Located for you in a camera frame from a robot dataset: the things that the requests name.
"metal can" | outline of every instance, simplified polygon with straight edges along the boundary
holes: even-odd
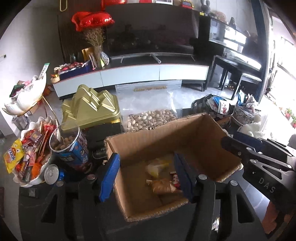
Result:
[[[71,129],[63,130],[63,125],[69,126],[69,123],[65,122],[58,126],[52,133],[49,143],[50,149],[69,166],[76,171],[88,173],[91,170],[92,163],[89,161],[87,140],[85,135],[81,132],[81,129],[72,124]],[[69,137],[73,138],[73,141],[65,146],[62,150],[56,150],[55,145],[57,143],[64,143]]]
[[[58,168],[57,165],[49,165],[44,172],[44,180],[47,184],[52,185],[56,181],[61,181],[65,179],[65,171]]]

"can lid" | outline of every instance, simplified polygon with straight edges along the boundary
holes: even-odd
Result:
[[[44,172],[45,182],[49,185],[54,184],[59,177],[59,168],[55,164],[49,165]]]

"yellow chick snack packet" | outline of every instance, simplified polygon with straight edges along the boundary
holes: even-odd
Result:
[[[11,148],[4,154],[4,161],[8,173],[11,173],[15,166],[20,162],[24,157],[25,152],[22,148],[22,142],[20,139],[17,139]]]

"silver screw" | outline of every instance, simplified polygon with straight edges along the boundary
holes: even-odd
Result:
[[[63,181],[57,181],[57,186],[58,187],[61,187],[61,186],[63,186],[64,185],[64,182]]]
[[[88,180],[93,180],[93,179],[96,178],[96,175],[95,175],[95,174],[89,174],[89,175],[87,175],[86,178],[87,178]]]
[[[230,184],[233,185],[234,187],[238,185],[237,181],[235,181],[235,180],[231,180]]]
[[[199,174],[199,175],[198,175],[198,178],[199,178],[200,180],[206,180],[206,179],[207,179],[207,176],[204,175],[204,174]]]

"open cardboard box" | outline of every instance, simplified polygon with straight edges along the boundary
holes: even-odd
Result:
[[[152,177],[146,172],[147,161],[170,160],[170,167],[161,177],[174,170],[173,153],[184,155],[187,163],[214,181],[224,181],[241,167],[240,159],[222,149],[220,140],[226,136],[207,114],[174,120],[154,130],[128,132],[105,140],[108,158],[120,155],[114,191],[117,203],[129,222],[156,217],[174,210],[188,200],[180,194],[157,196],[146,184]]]

